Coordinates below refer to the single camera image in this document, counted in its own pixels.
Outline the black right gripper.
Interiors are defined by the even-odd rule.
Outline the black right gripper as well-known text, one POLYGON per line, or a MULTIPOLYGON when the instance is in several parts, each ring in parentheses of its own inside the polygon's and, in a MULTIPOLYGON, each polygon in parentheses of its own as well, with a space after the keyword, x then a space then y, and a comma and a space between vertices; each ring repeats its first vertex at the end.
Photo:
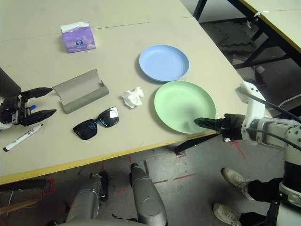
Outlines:
POLYGON ((226 113, 223 119, 197 118, 194 122, 205 129, 219 129, 224 138, 241 140, 244 120, 244 115, 226 113))

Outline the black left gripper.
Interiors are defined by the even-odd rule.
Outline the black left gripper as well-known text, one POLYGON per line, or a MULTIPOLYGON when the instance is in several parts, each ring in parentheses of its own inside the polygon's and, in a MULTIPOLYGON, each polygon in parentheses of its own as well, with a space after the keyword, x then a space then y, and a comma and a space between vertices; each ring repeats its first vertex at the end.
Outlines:
POLYGON ((41 87, 22 92, 21 97, 5 99, 0 104, 0 122, 3 124, 29 126, 51 117, 56 109, 42 110, 31 113, 26 107, 28 99, 39 98, 51 92, 52 88, 41 87))

